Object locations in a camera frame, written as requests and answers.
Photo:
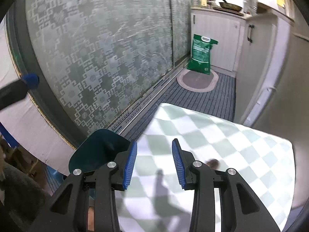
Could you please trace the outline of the green rice bag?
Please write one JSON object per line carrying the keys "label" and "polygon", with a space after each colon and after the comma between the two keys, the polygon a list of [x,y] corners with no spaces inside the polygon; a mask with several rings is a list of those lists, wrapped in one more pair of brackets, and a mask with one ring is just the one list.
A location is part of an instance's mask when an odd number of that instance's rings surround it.
{"label": "green rice bag", "polygon": [[211,72],[211,49],[218,41],[209,37],[194,34],[191,48],[191,59],[187,69],[209,75]]}

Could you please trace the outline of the dark striped floor rug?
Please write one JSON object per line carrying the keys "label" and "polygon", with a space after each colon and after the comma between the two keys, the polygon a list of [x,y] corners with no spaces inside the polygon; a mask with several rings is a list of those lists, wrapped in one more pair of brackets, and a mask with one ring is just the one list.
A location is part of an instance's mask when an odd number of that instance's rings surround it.
{"label": "dark striped floor rug", "polygon": [[215,88],[205,93],[188,91],[173,79],[145,109],[139,112],[121,135],[128,140],[137,140],[151,122],[161,103],[169,103],[232,122],[235,116],[236,79],[219,73]]}

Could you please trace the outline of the patterned glass sliding door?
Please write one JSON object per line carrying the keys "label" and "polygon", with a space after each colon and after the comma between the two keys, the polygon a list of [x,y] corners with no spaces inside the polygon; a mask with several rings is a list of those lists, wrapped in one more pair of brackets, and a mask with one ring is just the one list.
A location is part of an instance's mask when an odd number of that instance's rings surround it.
{"label": "patterned glass sliding door", "polygon": [[132,104],[190,52],[191,0],[15,0],[5,16],[14,64],[33,97],[78,147],[119,127]]}

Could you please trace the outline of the frying pan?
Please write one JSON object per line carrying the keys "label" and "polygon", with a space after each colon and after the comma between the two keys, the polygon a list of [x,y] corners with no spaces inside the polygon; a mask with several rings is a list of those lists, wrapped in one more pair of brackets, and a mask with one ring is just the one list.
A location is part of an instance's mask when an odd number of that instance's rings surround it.
{"label": "frying pan", "polygon": [[233,10],[233,11],[236,11],[236,12],[240,12],[243,9],[242,7],[240,7],[238,5],[227,3],[226,0],[222,0],[221,2],[219,2],[219,5],[223,9],[229,9],[229,10]]}

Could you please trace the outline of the white kitchen cabinet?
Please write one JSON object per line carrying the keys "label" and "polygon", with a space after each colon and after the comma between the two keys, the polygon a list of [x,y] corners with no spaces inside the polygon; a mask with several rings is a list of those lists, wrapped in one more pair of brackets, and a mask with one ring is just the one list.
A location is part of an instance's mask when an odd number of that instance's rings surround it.
{"label": "white kitchen cabinet", "polygon": [[191,8],[191,34],[218,42],[211,68],[236,78],[236,123],[253,126],[275,92],[293,26],[293,19],[275,9],[241,16]]}

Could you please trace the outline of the grey oval floor mat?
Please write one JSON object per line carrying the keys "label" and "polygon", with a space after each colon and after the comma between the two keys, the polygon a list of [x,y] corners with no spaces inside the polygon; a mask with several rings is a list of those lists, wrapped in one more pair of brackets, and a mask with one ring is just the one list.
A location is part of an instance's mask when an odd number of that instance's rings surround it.
{"label": "grey oval floor mat", "polygon": [[218,74],[211,70],[210,74],[183,69],[177,76],[178,84],[191,92],[206,93],[212,91],[217,82]]}

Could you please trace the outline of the beige refrigerator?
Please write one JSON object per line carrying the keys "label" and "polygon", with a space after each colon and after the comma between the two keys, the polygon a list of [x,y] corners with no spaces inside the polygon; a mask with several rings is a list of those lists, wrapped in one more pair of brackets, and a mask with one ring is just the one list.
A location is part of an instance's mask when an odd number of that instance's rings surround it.
{"label": "beige refrigerator", "polygon": [[294,27],[277,90],[254,127],[292,143],[295,188],[292,207],[308,199],[308,23],[294,7]]}

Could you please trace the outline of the green white checkered tablecloth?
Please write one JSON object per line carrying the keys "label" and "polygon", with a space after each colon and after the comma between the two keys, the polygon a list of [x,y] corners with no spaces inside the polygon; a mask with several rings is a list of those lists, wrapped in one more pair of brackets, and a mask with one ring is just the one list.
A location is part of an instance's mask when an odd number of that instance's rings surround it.
{"label": "green white checkered tablecloth", "polygon": [[211,169],[235,169],[284,228],[295,186],[290,141],[168,103],[126,138],[137,141],[138,154],[130,186],[116,193],[122,231],[188,231],[194,193],[179,184],[171,153],[174,139]]}

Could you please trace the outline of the brown nut shell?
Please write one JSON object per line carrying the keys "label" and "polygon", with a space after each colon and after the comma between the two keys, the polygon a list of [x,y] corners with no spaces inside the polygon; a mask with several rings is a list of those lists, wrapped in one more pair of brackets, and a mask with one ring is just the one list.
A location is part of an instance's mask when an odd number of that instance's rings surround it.
{"label": "brown nut shell", "polygon": [[206,165],[212,170],[218,170],[220,167],[220,162],[217,159],[211,159],[206,162]]}

